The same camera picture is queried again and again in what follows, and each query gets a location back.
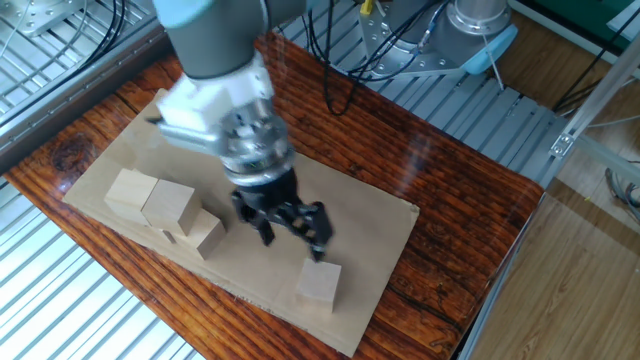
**green surface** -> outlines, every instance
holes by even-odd
[[[607,22],[629,6],[633,0],[525,0],[523,3],[535,3],[576,24],[583,30],[608,41],[615,35]],[[614,43],[624,49],[629,41],[622,36]]]

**wooden table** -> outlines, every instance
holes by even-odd
[[[331,116],[322,66],[278,41],[286,44],[280,59],[276,47],[260,49],[269,53],[275,107],[296,149],[421,209],[355,358],[449,358],[543,190],[368,89],[357,92],[346,115]],[[340,358],[306,332],[62,203],[93,160],[180,74],[175,57],[158,61],[5,177],[203,356]],[[333,76],[330,87],[341,107],[350,82]]]

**cardboard sheet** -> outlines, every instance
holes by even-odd
[[[342,273],[333,314],[296,307],[295,286],[307,246],[282,227],[274,227],[276,239],[270,247],[263,246],[259,235],[236,218],[229,196],[234,185],[220,161],[170,146],[144,120],[159,115],[154,103],[82,175],[65,202],[352,356],[409,238],[418,208],[298,155],[300,197],[324,202],[335,229],[325,261],[341,265]],[[196,189],[204,208],[219,217],[228,232],[208,260],[189,255],[156,230],[111,211],[103,198],[122,168]]]

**wooden floor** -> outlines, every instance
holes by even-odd
[[[520,35],[499,62],[505,83],[551,107],[593,55],[518,14]],[[598,64],[591,81],[609,69]],[[595,123],[640,114],[640,83]],[[587,134],[640,160],[640,121]],[[605,167],[579,151],[535,214],[472,359],[639,359],[640,225],[615,201]]]

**wooden block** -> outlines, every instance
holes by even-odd
[[[176,241],[188,252],[206,260],[227,234],[224,225],[208,211],[200,209],[188,236],[173,234]]]
[[[159,180],[142,214],[155,228],[187,236],[201,209],[202,203],[194,189]]]
[[[142,208],[157,183],[158,179],[154,177],[122,169],[104,196],[104,201],[121,218],[149,226],[142,215]]]
[[[305,259],[296,288],[297,303],[332,313],[341,270],[340,265]]]

